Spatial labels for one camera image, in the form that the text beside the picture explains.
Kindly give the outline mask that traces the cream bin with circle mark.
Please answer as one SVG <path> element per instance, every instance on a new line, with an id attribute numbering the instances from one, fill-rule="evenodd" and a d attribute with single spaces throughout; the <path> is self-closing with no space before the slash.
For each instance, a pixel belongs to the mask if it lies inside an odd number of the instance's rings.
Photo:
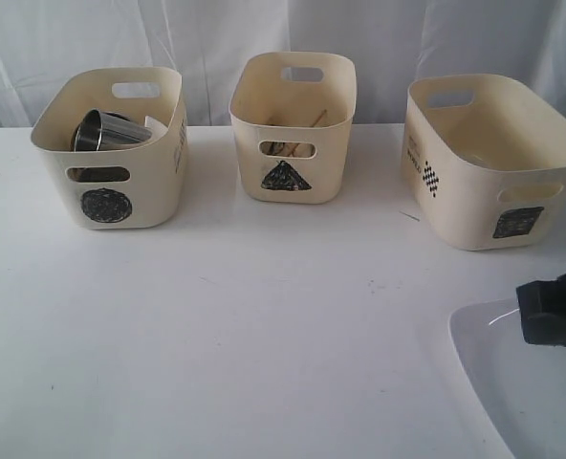
<path id="1" fill-rule="evenodd" d="M 156 142 L 111 151 L 71 149 L 76 127 L 92 109 L 143 123 L 145 116 L 167 126 Z M 39 151 L 65 208 L 90 230 L 157 226 L 177 211 L 188 157 L 183 78 L 165 67 L 103 68 L 73 76 L 33 127 Z M 121 166 L 130 179 L 119 183 L 77 183 L 71 167 Z"/>

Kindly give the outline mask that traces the steel mug with loop handle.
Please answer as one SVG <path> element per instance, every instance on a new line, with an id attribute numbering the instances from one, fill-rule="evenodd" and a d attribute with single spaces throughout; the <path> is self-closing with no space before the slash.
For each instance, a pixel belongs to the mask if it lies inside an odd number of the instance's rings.
<path id="1" fill-rule="evenodd" d="M 133 148 L 151 138 L 149 128 L 122 114 L 92 109 L 76 127 L 71 149 L 91 152 Z"/>

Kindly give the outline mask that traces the cream bin with triangle mark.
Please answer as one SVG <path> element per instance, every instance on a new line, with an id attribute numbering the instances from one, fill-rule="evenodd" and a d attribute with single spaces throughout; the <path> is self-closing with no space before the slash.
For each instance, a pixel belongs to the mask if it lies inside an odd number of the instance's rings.
<path id="1" fill-rule="evenodd" d="M 342 55 L 272 52 L 251 58 L 229 104 L 242 186 L 267 202 L 321 204 L 340 187 L 357 100 L 354 63 Z M 323 110 L 329 125 L 312 128 Z M 294 157 L 263 142 L 301 142 Z"/>

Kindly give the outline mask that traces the cream bin with square mark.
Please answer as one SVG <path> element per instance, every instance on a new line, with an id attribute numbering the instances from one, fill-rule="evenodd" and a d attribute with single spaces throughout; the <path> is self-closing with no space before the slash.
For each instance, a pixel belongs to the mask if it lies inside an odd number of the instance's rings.
<path id="1" fill-rule="evenodd" d="M 507 76 L 420 79 L 407 92 L 401 173 L 450 246 L 535 244 L 566 202 L 566 118 Z"/>

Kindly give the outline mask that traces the wooden chopstick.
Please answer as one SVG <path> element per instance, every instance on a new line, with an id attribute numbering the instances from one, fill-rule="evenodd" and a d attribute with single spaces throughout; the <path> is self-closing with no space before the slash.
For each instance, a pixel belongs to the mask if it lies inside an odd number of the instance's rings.
<path id="1" fill-rule="evenodd" d="M 288 143 L 284 149 L 284 155 L 286 157 L 294 157 L 295 152 L 300 148 L 301 142 Z"/>

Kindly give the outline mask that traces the wooden chopstick apart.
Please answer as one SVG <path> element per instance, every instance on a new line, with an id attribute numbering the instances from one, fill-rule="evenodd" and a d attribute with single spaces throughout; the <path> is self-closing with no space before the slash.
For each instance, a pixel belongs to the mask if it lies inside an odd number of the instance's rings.
<path id="1" fill-rule="evenodd" d="M 316 117 L 316 119 L 312 122 L 312 128 L 322 128 L 327 127 L 329 125 L 329 115 L 328 110 L 323 109 Z"/>

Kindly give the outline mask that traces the large white square plate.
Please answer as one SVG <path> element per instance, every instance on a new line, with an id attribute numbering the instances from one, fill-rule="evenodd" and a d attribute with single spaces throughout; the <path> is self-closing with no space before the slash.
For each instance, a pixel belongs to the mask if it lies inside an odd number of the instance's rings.
<path id="1" fill-rule="evenodd" d="M 566 348 L 532 345 L 513 299 L 462 307 L 449 319 L 459 361 L 516 458 L 566 458 Z"/>

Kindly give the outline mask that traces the steel cup with wire handle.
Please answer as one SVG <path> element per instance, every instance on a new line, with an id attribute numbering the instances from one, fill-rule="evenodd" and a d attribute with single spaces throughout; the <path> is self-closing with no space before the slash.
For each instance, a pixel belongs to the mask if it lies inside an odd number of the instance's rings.
<path id="1" fill-rule="evenodd" d="M 128 181 L 130 172 L 121 166 L 71 167 L 67 176 L 77 183 L 119 183 Z"/>

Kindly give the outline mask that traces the stainless steel spoon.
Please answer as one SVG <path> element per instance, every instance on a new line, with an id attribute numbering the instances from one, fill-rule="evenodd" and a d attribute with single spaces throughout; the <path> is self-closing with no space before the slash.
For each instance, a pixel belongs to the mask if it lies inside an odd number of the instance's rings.
<path id="1" fill-rule="evenodd" d="M 261 151 L 269 156 L 279 156 L 286 147 L 284 142 L 263 142 L 260 145 Z"/>

